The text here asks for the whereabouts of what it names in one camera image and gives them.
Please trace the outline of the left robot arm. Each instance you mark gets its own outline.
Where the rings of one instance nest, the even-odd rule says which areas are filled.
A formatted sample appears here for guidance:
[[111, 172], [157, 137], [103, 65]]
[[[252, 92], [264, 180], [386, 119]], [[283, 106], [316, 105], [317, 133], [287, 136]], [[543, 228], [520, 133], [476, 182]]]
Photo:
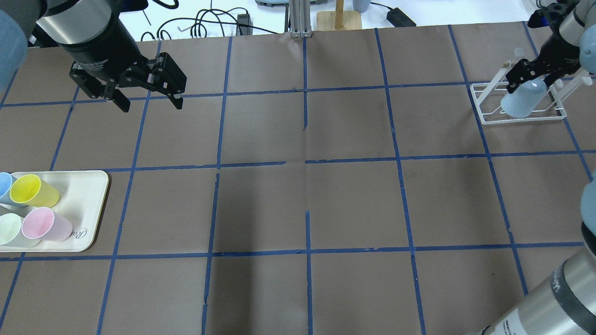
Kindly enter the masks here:
[[141, 87], [166, 96], [181, 110], [187, 77], [166, 52], [147, 59], [108, 0], [3, 0], [1, 89], [24, 63], [28, 39], [38, 26], [73, 59], [69, 76], [92, 99], [112, 101], [128, 112], [121, 88]]

